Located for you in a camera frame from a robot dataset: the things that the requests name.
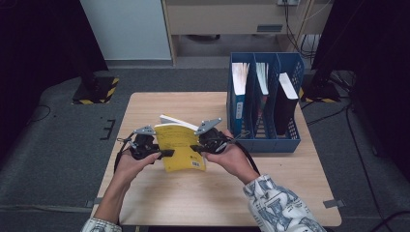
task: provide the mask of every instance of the patterned sleeve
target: patterned sleeve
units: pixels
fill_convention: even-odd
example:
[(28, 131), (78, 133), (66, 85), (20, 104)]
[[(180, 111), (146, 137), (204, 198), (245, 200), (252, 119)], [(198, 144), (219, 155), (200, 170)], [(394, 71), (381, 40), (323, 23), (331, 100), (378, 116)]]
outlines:
[(104, 231), (104, 232), (122, 232), (120, 226), (101, 219), (89, 218), (81, 229), (81, 232)]
[(244, 192), (262, 232), (326, 232), (302, 199), (293, 191), (277, 186), (269, 175), (247, 184)]

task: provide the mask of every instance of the yellow and black tape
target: yellow and black tape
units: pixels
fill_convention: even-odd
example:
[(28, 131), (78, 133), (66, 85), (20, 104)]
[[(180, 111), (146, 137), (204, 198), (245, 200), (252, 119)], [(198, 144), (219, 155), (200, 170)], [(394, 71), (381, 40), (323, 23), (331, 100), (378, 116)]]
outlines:
[(99, 99), (99, 100), (92, 100), (92, 99), (73, 100), (73, 104), (108, 103), (111, 100), (111, 97), (115, 92), (115, 88), (117, 87), (119, 79), (120, 78), (117, 78), (117, 77), (112, 79), (112, 83), (106, 93), (105, 98)]
[(305, 94), (304, 90), (301, 88), (299, 91), (299, 99), (301, 102), (325, 102), (325, 103), (332, 103), (332, 102), (340, 102), (339, 98), (312, 98)]

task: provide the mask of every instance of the black curtain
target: black curtain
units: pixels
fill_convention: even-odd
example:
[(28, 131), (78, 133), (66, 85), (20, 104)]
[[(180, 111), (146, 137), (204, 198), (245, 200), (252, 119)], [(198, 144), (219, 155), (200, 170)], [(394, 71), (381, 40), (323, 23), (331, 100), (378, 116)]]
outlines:
[(0, 0), (1, 162), (43, 90), (79, 76), (63, 32), (90, 71), (107, 70), (79, 1)]
[(351, 96), (378, 156), (410, 180), (410, 1), (336, 0), (317, 48), (312, 82), (353, 71)]

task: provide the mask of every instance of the black stand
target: black stand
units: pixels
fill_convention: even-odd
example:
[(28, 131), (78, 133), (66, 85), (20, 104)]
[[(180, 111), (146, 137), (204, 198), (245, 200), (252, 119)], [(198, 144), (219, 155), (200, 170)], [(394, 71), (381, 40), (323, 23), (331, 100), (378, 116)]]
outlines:
[(106, 103), (109, 101), (115, 77), (95, 77), (67, 23), (61, 18), (57, 7), (52, 1), (47, 1), (48, 8), (57, 22), (61, 44), (72, 61), (74, 69), (81, 76), (81, 84), (73, 96), (73, 103)]
[(84, 82), (78, 86), (73, 96), (73, 103), (106, 103), (110, 99), (109, 92), (115, 88), (115, 77), (94, 77), (97, 84), (90, 88)]
[(305, 75), (302, 89), (304, 95), (302, 101), (308, 102), (340, 102), (340, 95), (335, 84), (329, 81), (329, 74), (318, 70), (315, 75)]

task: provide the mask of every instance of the metal bracket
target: metal bracket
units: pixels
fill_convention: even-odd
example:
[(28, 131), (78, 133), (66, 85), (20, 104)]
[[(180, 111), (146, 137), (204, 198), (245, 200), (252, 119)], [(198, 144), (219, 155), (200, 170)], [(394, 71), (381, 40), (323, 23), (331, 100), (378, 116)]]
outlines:
[(214, 126), (216, 126), (221, 121), (222, 121), (221, 118), (208, 120), (208, 121), (202, 121), (201, 126), (199, 126), (198, 130), (195, 131), (193, 134), (195, 134), (195, 135), (203, 134), (203, 133), (209, 131), (210, 129), (212, 129)]
[(87, 200), (85, 202), (85, 207), (86, 208), (93, 208), (94, 205), (99, 205), (102, 202), (103, 198), (102, 197), (97, 197), (94, 200)]
[(344, 204), (343, 200), (328, 200), (324, 201), (323, 204), (325, 205), (326, 209), (332, 208), (332, 207), (344, 207), (346, 204)]
[(145, 126), (140, 129), (135, 129), (133, 131), (134, 134), (145, 134), (145, 135), (155, 135), (154, 129), (151, 127), (151, 125)]

